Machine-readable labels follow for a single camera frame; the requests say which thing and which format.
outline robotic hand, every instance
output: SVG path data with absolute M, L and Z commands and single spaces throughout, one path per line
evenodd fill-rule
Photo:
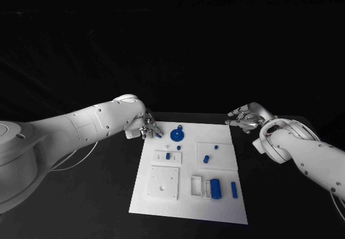
M 134 95 L 34 122 L 0 121 L 0 214 L 30 196 L 66 154 L 122 130 L 126 138 L 162 135 Z
M 300 172 L 345 200 L 345 152 L 320 142 L 300 122 L 276 118 L 258 103 L 227 113 L 233 115 L 236 120 L 226 120 L 225 124 L 240 127 L 245 133 L 261 126 L 259 138 L 252 142 L 258 152 L 276 163 L 292 159 Z

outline hole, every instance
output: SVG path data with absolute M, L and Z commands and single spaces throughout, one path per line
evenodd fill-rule
M 24 139 L 24 136 L 22 136 L 22 134 L 15 134 L 15 136 L 20 138 L 20 139 Z

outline black table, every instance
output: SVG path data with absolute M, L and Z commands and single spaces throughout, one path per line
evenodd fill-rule
M 226 115 L 154 113 L 157 121 L 223 124 Z M 307 126 L 302 117 L 295 119 Z M 275 163 L 230 128 L 248 225 L 129 214 L 144 141 L 119 133 L 97 142 L 87 159 L 71 169 L 47 174 L 28 199 L 8 211 L 0 226 L 4 239 L 229 238 L 261 232 L 298 234 L 340 228 L 328 193 L 298 172 L 292 161 Z M 80 149 L 64 167 L 87 153 Z

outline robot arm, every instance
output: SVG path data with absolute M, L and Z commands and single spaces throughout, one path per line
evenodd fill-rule
M 162 135 L 134 95 L 34 122 L 0 121 L 0 214 L 28 197 L 66 154 L 122 130 L 126 138 Z
M 262 126 L 259 138 L 252 142 L 259 153 L 266 153 L 276 162 L 292 159 L 300 172 L 327 191 L 345 200 L 345 152 L 320 142 L 311 130 L 295 120 L 278 119 L 256 103 L 250 103 L 229 114 L 236 120 L 226 120 L 245 133 Z

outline dark curtain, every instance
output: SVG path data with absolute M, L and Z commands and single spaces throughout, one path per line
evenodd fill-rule
M 258 102 L 304 116 L 341 147 L 341 8 L 197 4 L 2 12 L 0 120 L 38 120 L 121 94 L 157 112 Z

